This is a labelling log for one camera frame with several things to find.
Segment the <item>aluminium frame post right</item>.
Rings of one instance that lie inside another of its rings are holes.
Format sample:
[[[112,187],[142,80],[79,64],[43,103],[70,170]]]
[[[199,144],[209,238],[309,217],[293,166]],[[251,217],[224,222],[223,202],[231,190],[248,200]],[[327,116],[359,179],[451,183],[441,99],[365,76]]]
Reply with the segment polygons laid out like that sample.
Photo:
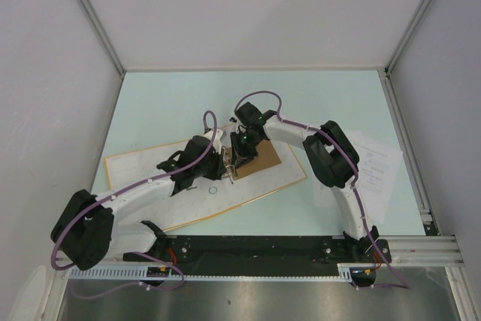
[[[404,51],[408,48],[409,43],[412,41],[413,36],[415,35],[421,22],[426,16],[433,1],[434,0],[420,0],[420,2],[418,3],[412,17],[410,18],[410,21],[406,29],[404,30],[401,36],[400,41],[398,42],[395,50],[393,51],[388,62],[386,63],[386,66],[384,68],[384,73],[386,74],[387,77],[391,76],[396,65],[398,64],[399,59],[404,54]]]

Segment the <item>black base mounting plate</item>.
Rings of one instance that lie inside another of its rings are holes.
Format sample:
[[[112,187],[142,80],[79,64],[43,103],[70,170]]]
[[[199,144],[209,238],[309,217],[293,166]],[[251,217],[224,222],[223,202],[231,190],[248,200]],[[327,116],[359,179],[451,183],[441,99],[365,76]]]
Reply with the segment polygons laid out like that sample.
[[[387,240],[365,253],[344,236],[161,236],[146,252],[188,276],[320,277],[341,263],[392,260]]]

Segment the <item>white printed paper sheets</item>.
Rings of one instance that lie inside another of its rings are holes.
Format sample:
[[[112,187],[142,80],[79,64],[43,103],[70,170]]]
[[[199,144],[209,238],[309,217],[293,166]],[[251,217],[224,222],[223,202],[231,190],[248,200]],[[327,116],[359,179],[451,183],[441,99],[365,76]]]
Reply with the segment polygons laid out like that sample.
[[[367,214],[377,225],[403,224],[410,208],[397,186],[402,152],[359,130],[348,130],[346,135],[360,157],[356,185]]]

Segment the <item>brown cardboard sheet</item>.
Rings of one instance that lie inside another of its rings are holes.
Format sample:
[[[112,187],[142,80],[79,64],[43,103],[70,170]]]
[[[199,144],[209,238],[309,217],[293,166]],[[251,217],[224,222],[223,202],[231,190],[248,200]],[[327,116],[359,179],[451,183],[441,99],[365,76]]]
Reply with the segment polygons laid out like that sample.
[[[236,168],[237,176],[235,180],[240,180],[282,163],[270,141],[262,141],[256,149],[258,151],[258,156],[254,158],[253,161],[240,168]]]

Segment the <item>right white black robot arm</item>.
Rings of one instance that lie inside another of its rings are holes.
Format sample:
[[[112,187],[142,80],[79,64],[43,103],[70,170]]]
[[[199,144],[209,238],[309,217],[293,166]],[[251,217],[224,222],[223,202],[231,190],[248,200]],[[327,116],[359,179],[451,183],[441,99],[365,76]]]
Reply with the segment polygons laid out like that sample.
[[[230,135],[231,164],[239,169],[258,156],[263,141],[280,141],[303,150],[316,179],[333,189],[334,198],[343,212],[343,232],[348,256],[363,262],[374,252],[379,237],[356,189],[359,178],[359,155],[343,130],[334,121],[316,128],[283,119],[279,111],[262,113],[250,102],[234,109],[237,129]]]

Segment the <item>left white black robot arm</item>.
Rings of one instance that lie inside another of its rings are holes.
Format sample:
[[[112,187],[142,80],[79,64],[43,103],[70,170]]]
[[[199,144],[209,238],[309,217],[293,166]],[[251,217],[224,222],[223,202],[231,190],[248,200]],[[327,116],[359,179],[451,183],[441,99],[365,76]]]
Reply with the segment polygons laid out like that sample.
[[[210,129],[187,142],[156,170],[140,179],[102,195],[81,189],[72,195],[50,233],[54,243],[50,263],[63,271],[82,271],[97,265],[110,254],[139,252],[156,261],[165,255],[166,243],[149,220],[126,226],[124,219],[151,204],[192,187],[198,178],[221,180],[222,130]]]

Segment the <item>aluminium frame post left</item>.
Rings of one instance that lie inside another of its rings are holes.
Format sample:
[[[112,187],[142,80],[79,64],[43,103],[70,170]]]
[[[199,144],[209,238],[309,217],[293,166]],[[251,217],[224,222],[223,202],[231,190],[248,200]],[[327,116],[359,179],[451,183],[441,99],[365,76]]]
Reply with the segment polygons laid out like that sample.
[[[76,0],[82,10],[84,16],[86,17],[88,23],[90,24],[95,36],[97,37],[98,41],[104,52],[106,53],[108,59],[112,63],[113,67],[115,68],[117,74],[120,76],[121,79],[125,77],[126,69],[122,64],[122,61],[116,52],[113,43],[102,24],[102,21],[92,3],[91,0]]]

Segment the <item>metal lever arch mechanism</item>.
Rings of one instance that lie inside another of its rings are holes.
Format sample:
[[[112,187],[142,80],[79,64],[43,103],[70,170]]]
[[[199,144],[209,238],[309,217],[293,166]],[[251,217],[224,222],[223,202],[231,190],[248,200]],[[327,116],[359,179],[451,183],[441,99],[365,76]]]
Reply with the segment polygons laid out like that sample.
[[[228,179],[231,184],[234,183],[237,176],[236,171],[237,156],[231,148],[222,147],[222,162],[225,167],[223,179]]]

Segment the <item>yellow lever arch folder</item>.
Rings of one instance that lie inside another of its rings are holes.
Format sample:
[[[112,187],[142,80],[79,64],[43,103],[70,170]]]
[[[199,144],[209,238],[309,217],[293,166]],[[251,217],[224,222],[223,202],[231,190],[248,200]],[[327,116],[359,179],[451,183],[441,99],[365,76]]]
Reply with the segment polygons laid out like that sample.
[[[101,193],[118,189],[155,171],[156,165],[182,150],[201,132],[201,125],[170,126],[163,130],[132,131],[112,128],[92,187]],[[269,205],[288,190],[296,190],[308,176],[292,148],[273,143],[282,163],[233,184],[228,179],[198,178],[191,189],[157,201],[129,218],[148,219],[171,234],[231,235],[252,231],[247,221],[255,206]]]

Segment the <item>aluminium frame post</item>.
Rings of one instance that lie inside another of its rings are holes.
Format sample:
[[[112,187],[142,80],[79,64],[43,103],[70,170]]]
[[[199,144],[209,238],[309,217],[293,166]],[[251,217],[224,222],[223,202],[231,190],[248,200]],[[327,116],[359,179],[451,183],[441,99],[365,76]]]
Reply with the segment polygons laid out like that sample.
[[[386,63],[386,66],[384,68],[384,73],[386,74],[387,77],[391,76],[396,65],[398,64],[399,59],[404,54],[404,51],[408,48],[409,43],[412,41],[413,36],[415,35],[421,22],[426,16],[433,1],[434,0],[420,0],[420,2],[418,3],[412,17],[410,18],[410,21],[406,29],[404,30],[401,36],[400,41],[398,42],[395,50],[393,51],[388,62]]]
[[[125,77],[126,69],[122,64],[122,61],[116,52],[113,43],[102,24],[102,21],[92,3],[91,0],[76,0],[82,10],[84,16],[86,17],[88,23],[90,24],[95,36],[97,37],[98,41],[104,52],[106,53],[108,59],[112,63],[113,67],[115,68],[117,74],[120,76],[121,79]]]

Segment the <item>aluminium frame rail right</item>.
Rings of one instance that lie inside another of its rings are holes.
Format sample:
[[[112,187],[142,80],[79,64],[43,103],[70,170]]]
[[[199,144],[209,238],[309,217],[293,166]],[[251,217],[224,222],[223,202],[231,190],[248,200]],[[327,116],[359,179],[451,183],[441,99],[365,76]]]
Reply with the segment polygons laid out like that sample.
[[[407,167],[407,173],[410,178],[416,203],[418,204],[425,234],[427,236],[438,236],[440,234],[439,228],[437,227],[437,222],[432,212],[431,202],[428,197],[427,189],[425,188],[425,182],[419,169],[410,135],[407,130],[407,124],[405,123],[401,112],[401,107],[395,94],[391,78],[385,70],[378,71],[378,75],[391,114],[392,122],[395,127],[398,142],[403,152],[404,162]]]

